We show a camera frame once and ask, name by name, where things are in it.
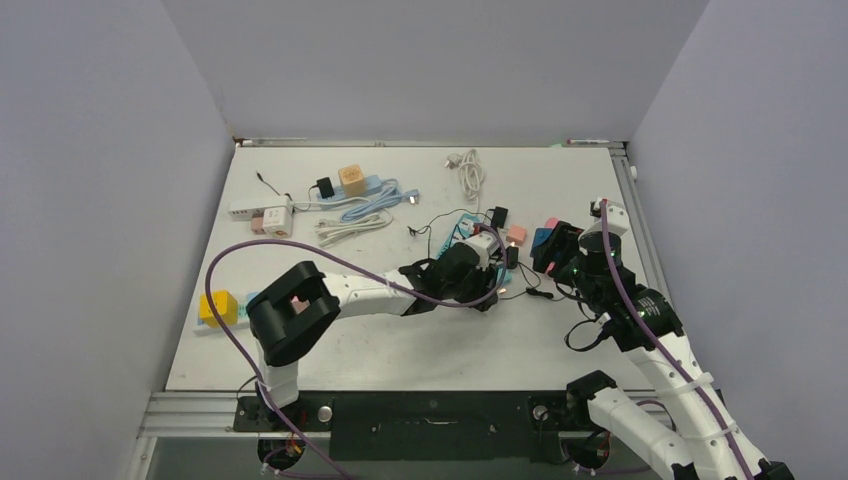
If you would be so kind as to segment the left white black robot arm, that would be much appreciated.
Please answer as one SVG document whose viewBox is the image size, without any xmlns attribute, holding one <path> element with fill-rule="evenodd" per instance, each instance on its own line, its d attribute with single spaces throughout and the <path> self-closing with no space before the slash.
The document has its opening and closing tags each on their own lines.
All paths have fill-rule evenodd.
<svg viewBox="0 0 848 480">
<path fill-rule="evenodd" d="M 439 306 L 487 311 L 497 301 L 504 269 L 466 244 L 370 278 L 324 273 L 302 261 L 247 305 L 261 354 L 259 417 L 274 430 L 298 415 L 299 362 L 337 320 L 370 315 L 412 316 Z"/>
</svg>

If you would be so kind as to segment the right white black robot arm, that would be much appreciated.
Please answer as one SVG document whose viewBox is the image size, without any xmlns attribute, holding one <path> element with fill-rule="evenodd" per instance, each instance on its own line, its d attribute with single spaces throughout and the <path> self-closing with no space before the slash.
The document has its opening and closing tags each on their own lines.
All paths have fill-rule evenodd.
<svg viewBox="0 0 848 480">
<path fill-rule="evenodd" d="M 568 383 L 567 419 L 618 438 L 662 479 L 792 478 L 789 467 L 767 459 L 732 418 L 670 303 L 623 265 L 621 233 L 601 222 L 589 231 L 563 221 L 540 228 L 533 269 L 574 289 L 600 327 L 596 340 L 615 342 L 673 424 L 653 418 L 601 370 Z"/>
</svg>

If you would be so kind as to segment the salmon pink usb charger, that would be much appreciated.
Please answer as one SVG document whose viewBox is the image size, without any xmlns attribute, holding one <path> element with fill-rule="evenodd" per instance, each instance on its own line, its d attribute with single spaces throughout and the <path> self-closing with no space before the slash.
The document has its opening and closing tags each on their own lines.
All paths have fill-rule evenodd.
<svg viewBox="0 0 848 480">
<path fill-rule="evenodd" d="M 506 232 L 506 240 L 510 244 L 522 246 L 527 238 L 527 229 L 520 225 L 511 225 Z"/>
</svg>

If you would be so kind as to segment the blue white small adapter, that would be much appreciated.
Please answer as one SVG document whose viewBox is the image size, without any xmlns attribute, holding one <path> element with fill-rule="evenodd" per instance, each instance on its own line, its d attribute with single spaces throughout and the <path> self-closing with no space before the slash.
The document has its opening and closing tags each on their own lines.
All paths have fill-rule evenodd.
<svg viewBox="0 0 848 480">
<path fill-rule="evenodd" d="M 552 233 L 552 228 L 542 227 L 537 228 L 534 232 L 530 257 L 535 258 L 541 245 L 543 245 Z"/>
</svg>

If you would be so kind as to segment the teal power strip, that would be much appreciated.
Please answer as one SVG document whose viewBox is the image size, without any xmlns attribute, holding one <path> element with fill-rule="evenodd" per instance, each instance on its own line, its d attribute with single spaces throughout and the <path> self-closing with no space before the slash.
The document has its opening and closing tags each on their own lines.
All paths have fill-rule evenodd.
<svg viewBox="0 0 848 480">
<path fill-rule="evenodd" d="M 455 224 L 451 234 L 451 243 L 467 239 L 476 232 L 476 225 L 481 221 L 480 217 L 471 213 L 463 213 Z"/>
</svg>

